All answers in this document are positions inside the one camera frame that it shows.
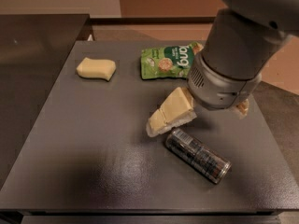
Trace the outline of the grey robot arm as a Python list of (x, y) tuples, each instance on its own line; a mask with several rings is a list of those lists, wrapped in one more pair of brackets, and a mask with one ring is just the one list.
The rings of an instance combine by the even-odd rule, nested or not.
[(187, 79), (148, 119), (148, 136), (191, 122), (197, 105), (245, 117), (263, 67), (299, 33), (299, 0), (222, 1), (205, 44), (142, 51), (142, 78)]

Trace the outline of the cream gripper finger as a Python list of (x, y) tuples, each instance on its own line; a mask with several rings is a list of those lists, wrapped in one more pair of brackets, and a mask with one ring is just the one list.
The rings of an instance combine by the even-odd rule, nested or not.
[(249, 112), (249, 100), (239, 103), (231, 108), (231, 111), (236, 114), (240, 119), (243, 119)]
[(191, 122), (197, 117), (195, 106), (196, 102), (186, 87), (175, 88), (148, 119), (148, 136), (155, 137)]

